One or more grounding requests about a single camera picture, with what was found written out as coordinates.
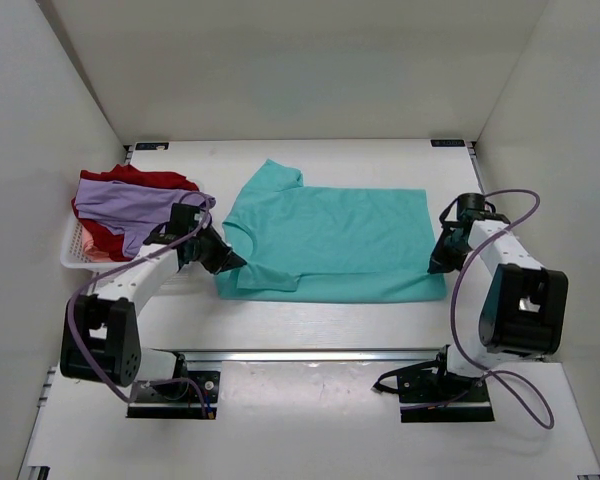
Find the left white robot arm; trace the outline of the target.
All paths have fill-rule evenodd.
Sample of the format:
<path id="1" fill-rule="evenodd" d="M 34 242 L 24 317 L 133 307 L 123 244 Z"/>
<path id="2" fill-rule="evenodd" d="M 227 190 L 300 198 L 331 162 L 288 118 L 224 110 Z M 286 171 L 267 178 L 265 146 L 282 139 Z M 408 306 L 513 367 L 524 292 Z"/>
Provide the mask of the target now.
<path id="1" fill-rule="evenodd" d="M 219 275 L 247 265 L 214 229 L 210 208 L 175 203 L 167 221 L 141 238 L 138 256 L 103 275 L 104 283 L 66 306 L 60 371 L 67 378 L 123 387 L 154 387 L 168 398 L 188 389 L 184 356 L 141 346 L 138 316 L 162 285 L 200 264 Z"/>

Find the teal t shirt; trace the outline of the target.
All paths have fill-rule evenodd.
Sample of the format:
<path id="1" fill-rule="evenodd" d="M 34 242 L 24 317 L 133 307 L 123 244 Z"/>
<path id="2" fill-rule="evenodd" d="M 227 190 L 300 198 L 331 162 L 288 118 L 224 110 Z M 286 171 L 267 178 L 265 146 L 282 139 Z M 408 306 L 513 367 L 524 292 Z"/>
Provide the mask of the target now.
<path id="1" fill-rule="evenodd" d="M 226 300 L 380 304 L 439 301 L 428 271 L 435 245 L 422 189 L 307 186 L 300 170 L 266 161 L 223 222 L 243 267 L 215 284 Z"/>

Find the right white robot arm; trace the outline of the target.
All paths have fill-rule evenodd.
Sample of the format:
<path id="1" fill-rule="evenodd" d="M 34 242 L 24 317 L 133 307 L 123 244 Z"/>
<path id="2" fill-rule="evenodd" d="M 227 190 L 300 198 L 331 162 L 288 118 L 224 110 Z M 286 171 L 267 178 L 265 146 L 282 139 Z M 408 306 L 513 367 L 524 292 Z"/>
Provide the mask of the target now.
<path id="1" fill-rule="evenodd" d="M 450 308 L 453 343 L 440 354 L 442 366 L 428 376 L 436 398 L 453 399 L 463 390 L 464 377 L 477 379 L 502 363 L 533 360 L 559 349 L 569 282 L 564 272 L 536 260 L 513 233 L 529 217 L 510 221 L 480 193 L 459 195 L 440 214 L 442 232 L 428 272 L 459 275 Z M 491 284 L 476 334 L 462 343 L 456 306 L 461 281 L 476 259 L 485 265 Z"/>

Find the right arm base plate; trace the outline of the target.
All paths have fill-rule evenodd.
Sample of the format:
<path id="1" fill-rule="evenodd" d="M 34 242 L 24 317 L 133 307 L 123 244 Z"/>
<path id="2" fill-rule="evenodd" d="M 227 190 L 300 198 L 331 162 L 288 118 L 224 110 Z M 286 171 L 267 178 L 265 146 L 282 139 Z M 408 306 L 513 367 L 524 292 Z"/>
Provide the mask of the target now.
<path id="1" fill-rule="evenodd" d="M 450 374 L 432 362 L 382 374 L 377 393 L 396 395 L 406 423 L 488 423 L 495 420 L 484 382 Z"/>

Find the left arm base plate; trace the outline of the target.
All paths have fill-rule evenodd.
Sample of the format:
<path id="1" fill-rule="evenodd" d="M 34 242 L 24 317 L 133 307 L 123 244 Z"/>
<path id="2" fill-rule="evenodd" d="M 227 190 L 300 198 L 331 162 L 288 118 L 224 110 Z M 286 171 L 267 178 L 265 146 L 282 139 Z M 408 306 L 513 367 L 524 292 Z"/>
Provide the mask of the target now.
<path id="1" fill-rule="evenodd" d="M 221 387 L 219 363 L 191 363 L 187 374 L 202 396 L 190 383 L 162 385 L 142 390 L 127 407 L 128 419 L 215 420 Z"/>

